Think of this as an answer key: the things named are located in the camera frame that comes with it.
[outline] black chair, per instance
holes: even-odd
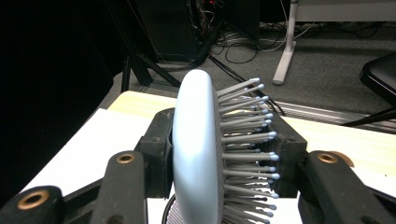
[[[343,125],[351,127],[396,119],[396,52],[366,63],[361,70],[360,79],[370,90],[387,101],[391,108]]]

